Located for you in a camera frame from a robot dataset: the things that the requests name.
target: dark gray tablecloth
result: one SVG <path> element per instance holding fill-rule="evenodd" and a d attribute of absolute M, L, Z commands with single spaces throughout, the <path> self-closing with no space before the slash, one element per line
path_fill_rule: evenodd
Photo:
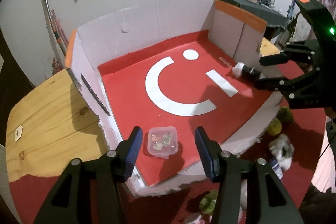
<path fill-rule="evenodd" d="M 275 10 L 264 7 L 261 4 L 250 2 L 249 0 L 221 0 L 238 6 L 267 21 L 267 27 L 275 28 L 273 37 L 284 31 L 287 27 L 287 19 Z"/>

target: white dot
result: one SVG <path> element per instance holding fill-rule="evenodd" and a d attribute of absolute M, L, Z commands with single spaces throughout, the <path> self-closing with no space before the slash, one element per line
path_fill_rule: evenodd
<path fill-rule="evenodd" d="M 188 49 L 183 52 L 183 56 L 186 60 L 196 60 L 199 54 L 195 50 Z"/>

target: clear plastic box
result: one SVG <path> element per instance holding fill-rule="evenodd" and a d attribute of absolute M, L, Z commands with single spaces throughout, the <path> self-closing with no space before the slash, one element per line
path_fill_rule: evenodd
<path fill-rule="evenodd" d="M 179 149 L 177 131 L 174 127 L 156 127 L 148 132 L 148 152 L 155 156 L 168 159 Z"/>

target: silver screw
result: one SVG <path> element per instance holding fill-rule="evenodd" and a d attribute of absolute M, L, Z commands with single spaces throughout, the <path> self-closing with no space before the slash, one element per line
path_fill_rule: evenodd
<path fill-rule="evenodd" d="M 110 158 L 114 158 L 117 155 L 117 152 L 115 152 L 114 150 L 110 150 L 109 152 L 107 152 L 107 156 Z"/>
<path fill-rule="evenodd" d="M 231 153 L 229 151 L 224 150 L 220 153 L 220 155 L 224 158 L 228 158 L 231 156 Z"/>
<path fill-rule="evenodd" d="M 259 158 L 259 159 L 257 160 L 257 162 L 258 162 L 260 165 L 265 165 L 265 164 L 267 163 L 266 160 L 263 159 L 263 158 Z"/>
<path fill-rule="evenodd" d="M 81 161 L 79 160 L 79 159 L 73 159 L 72 161 L 71 161 L 71 164 L 72 165 L 78 165 L 78 164 L 80 164 L 81 163 Z"/>

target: wood knot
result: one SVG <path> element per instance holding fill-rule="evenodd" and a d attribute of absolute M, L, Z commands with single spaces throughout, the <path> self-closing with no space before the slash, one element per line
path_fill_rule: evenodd
<path fill-rule="evenodd" d="M 25 159 L 25 153 L 23 151 L 21 151 L 19 153 L 19 158 L 20 158 L 20 160 L 24 160 Z"/>
<path fill-rule="evenodd" d="M 88 111 L 88 108 L 87 108 L 87 107 L 83 107 L 83 108 L 79 111 L 79 115 L 84 115 L 87 111 Z"/>

